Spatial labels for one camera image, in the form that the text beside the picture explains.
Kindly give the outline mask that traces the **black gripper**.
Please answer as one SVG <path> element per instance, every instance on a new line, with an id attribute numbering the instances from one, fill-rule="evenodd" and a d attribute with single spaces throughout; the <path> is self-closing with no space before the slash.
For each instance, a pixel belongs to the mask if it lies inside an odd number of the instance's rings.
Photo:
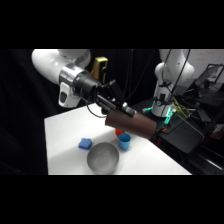
<path id="1" fill-rule="evenodd" d="M 107 84 L 100 83 L 96 90 L 96 104 L 98 106 L 105 110 L 121 109 L 130 117 L 135 115 L 136 111 L 125 102 L 123 92 L 115 80 Z"/>

